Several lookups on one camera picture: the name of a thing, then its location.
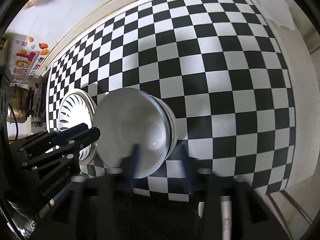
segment plate with blue pattern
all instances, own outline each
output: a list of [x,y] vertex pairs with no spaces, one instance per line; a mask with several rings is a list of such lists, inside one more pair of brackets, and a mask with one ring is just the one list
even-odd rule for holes
[[[62,99],[58,112],[58,129],[64,131],[80,123],[92,127],[92,117],[96,104],[92,98],[81,89],[71,89]],[[82,149],[79,153],[79,164],[89,164],[95,155],[94,144]]]

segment black and white checkered surface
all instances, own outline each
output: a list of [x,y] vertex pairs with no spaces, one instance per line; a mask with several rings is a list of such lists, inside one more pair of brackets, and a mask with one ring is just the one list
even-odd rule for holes
[[[108,17],[54,62],[50,131],[72,88],[99,104],[134,87],[161,98],[177,118],[188,153],[221,176],[241,175],[258,192],[284,189],[295,145],[295,108],[287,64],[251,0],[152,0]],[[97,156],[82,166],[104,174]],[[180,161],[171,155],[135,192],[188,200]]]

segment white paper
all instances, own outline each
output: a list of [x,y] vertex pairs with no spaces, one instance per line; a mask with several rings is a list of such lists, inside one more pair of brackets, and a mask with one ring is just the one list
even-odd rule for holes
[[289,5],[284,0],[260,0],[260,4],[265,18],[294,31]]

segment metal pot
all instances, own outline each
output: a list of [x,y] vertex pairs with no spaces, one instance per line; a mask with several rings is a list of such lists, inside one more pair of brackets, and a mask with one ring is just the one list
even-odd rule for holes
[[[9,87],[8,99],[17,122],[26,122],[30,115],[30,91],[17,85]],[[7,121],[10,123],[14,122],[10,107],[8,107]]]

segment cable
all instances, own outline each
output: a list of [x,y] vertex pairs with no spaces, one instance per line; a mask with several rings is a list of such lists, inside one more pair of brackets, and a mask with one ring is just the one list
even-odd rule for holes
[[15,114],[13,112],[13,109],[12,109],[12,106],[11,106],[10,102],[8,102],[8,106],[10,107],[10,111],[11,111],[11,113],[13,115],[13,118],[14,118],[14,121],[16,123],[16,138],[14,139],[16,141],[18,139],[18,134],[19,134],[18,123],[17,123],[17,119],[16,119],[16,116],[15,116]]

